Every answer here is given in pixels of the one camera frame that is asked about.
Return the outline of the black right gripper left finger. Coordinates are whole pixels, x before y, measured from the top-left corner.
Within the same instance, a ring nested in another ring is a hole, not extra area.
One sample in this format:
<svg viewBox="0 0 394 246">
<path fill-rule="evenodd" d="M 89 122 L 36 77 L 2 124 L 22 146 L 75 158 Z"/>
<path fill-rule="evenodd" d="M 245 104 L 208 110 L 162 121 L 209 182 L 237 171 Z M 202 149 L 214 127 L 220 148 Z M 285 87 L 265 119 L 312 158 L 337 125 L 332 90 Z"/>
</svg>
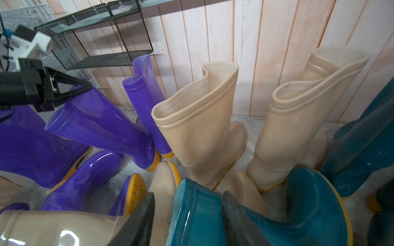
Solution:
<svg viewBox="0 0 394 246">
<path fill-rule="evenodd" d="M 148 246 L 150 244 L 154 216 L 155 196 L 153 193 L 148 192 L 137 209 L 107 245 Z"/>
</svg>

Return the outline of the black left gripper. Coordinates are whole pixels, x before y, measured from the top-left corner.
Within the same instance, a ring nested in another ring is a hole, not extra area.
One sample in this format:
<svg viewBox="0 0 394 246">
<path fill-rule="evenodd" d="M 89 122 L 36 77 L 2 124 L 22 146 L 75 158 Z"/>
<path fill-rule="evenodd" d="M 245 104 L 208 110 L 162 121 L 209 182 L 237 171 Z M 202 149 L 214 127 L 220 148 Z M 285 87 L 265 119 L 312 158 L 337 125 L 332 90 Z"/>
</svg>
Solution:
<svg viewBox="0 0 394 246">
<path fill-rule="evenodd" d="M 92 89 L 92 84 L 44 67 L 37 59 L 21 58 L 21 70 L 1 72 L 1 110 L 32 105 L 38 112 L 54 110 L 54 103 L 66 103 Z"/>
</svg>

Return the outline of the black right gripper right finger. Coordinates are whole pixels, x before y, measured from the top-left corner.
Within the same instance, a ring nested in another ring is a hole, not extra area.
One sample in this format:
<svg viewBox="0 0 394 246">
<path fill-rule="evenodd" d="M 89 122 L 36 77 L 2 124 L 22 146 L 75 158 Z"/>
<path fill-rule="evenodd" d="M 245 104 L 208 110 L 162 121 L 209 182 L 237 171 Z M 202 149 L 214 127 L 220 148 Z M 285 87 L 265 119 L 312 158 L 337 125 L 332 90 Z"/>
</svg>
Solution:
<svg viewBox="0 0 394 246">
<path fill-rule="evenodd" d="M 266 217 L 240 205 L 229 191 L 222 195 L 221 201 L 223 228 L 228 246 L 271 245 L 260 225 L 267 221 Z"/>
</svg>

